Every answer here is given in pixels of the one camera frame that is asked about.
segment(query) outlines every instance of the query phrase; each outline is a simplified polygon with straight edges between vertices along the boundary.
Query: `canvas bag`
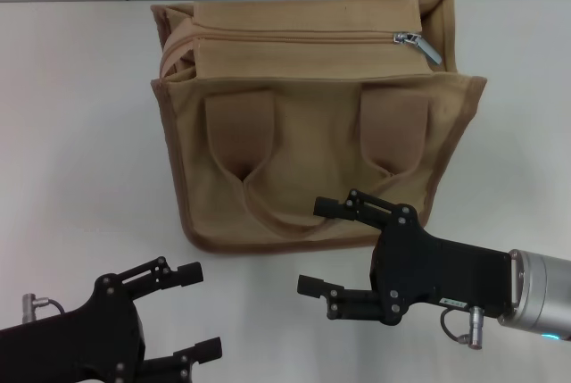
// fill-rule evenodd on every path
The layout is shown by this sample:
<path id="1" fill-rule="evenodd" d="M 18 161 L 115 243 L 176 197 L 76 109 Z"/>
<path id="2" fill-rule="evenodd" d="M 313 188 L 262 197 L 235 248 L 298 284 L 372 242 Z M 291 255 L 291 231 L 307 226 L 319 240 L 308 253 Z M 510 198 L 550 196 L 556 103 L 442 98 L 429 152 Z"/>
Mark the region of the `canvas bag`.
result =
<path id="1" fill-rule="evenodd" d="M 186 236 L 212 252 L 372 245 L 312 215 L 357 188 L 423 225 L 485 79 L 457 73 L 453 0 L 156 5 L 152 82 Z M 393 42 L 418 32 L 442 56 Z"/>

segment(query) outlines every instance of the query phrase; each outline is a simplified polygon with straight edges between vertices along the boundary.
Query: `white tabletop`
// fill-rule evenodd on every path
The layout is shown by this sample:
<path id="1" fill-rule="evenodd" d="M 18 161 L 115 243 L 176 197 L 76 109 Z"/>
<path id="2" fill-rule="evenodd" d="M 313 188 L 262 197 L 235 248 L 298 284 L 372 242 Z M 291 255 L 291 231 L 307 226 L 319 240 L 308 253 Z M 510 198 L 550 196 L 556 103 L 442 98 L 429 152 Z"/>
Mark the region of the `white tabletop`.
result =
<path id="1" fill-rule="evenodd" d="M 489 79 L 436 194 L 438 237 L 571 259 L 571 0 L 458 0 L 462 72 Z M 205 281 L 137 300 L 147 358 L 220 336 L 198 383 L 560 382 L 571 344 L 484 323 L 452 343 L 442 309 L 402 323 L 328 321 L 296 294 L 306 274 L 369 288 L 372 248 L 221 256 L 180 228 L 149 86 L 161 50 L 148 3 L 0 4 L 0 328 L 21 295 L 82 305 L 95 279 L 159 255 Z M 47 309 L 38 312 L 46 316 Z M 468 329 L 455 312 L 450 326 Z"/>

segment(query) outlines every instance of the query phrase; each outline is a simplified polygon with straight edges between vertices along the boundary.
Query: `zipper pull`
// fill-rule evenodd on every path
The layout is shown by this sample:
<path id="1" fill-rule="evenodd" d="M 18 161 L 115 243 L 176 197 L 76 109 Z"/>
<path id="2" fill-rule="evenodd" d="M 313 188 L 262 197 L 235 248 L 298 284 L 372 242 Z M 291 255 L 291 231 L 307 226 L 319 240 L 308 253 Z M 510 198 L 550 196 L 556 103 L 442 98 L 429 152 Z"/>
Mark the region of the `zipper pull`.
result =
<path id="1" fill-rule="evenodd" d="M 415 46 L 433 64 L 439 65 L 443 62 L 442 56 L 418 33 L 397 32 L 393 35 L 393 42 L 395 44 L 411 44 Z"/>

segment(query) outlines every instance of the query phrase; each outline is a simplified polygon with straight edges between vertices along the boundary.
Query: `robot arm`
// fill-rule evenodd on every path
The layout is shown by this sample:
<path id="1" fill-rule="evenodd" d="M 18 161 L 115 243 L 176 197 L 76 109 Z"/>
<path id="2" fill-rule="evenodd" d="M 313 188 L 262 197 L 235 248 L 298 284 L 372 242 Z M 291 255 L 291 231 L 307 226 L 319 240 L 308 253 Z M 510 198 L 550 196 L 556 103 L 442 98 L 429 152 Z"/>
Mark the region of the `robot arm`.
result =
<path id="1" fill-rule="evenodd" d="M 3 383 L 180 383 L 193 363 L 219 359 L 219 338 L 172 356 L 145 360 L 143 329 L 133 301 L 159 289 L 203 281 L 199 262 L 172 270 L 163 257 L 97 279 L 91 298 L 72 312 L 36 321 L 35 308 L 53 300 L 23 298 L 24 324 L 0 331 Z"/>
<path id="2" fill-rule="evenodd" d="M 513 250 L 509 254 L 427 234 L 415 209 L 352 190 L 343 204 L 319 197 L 314 214 L 382 230 L 373 251 L 371 290 L 300 276 L 298 293 L 327 300 L 327 317 L 398 324 L 415 303 L 445 307 L 446 333 L 482 347 L 484 317 L 501 325 L 571 339 L 571 262 Z M 469 334 L 454 337 L 450 310 L 469 312 Z"/>

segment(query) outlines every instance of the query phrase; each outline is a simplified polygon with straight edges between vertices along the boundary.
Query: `bag trim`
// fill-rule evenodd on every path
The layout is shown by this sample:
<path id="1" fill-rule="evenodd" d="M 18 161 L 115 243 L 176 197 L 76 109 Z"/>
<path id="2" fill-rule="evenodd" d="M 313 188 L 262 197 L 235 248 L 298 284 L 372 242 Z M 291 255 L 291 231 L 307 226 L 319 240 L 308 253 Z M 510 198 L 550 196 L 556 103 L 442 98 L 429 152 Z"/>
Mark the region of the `bag trim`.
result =
<path id="1" fill-rule="evenodd" d="M 436 156 L 434 170 L 426 184 L 426 197 L 424 209 L 418 215 L 420 224 L 424 227 L 428 222 L 428 217 L 432 211 L 434 196 L 438 183 L 442 178 L 451 156 L 470 121 L 476 115 L 476 109 L 480 96 L 484 91 L 486 79 L 482 77 L 472 77 L 466 91 L 466 99 L 460 109 L 457 119 L 454 121 L 448 137 L 444 140 L 440 152 Z M 188 240 L 198 248 L 212 253 L 223 254 L 275 254 L 291 252 L 308 252 L 335 248 L 372 246 L 377 242 L 378 236 L 361 236 L 333 238 L 329 240 L 309 240 L 271 244 L 241 244 L 222 245 L 212 240 L 200 236 L 195 232 L 191 223 L 190 206 L 186 191 L 186 178 L 184 176 L 183 163 L 181 157 L 181 147 L 178 141 L 176 127 L 176 116 L 167 87 L 161 79 L 151 82 L 151 87 L 157 97 L 159 110 L 161 112 L 162 125 L 164 127 L 165 140 L 169 152 L 170 167 L 174 180 L 175 192 L 177 195 L 178 212 L 183 231 Z"/>

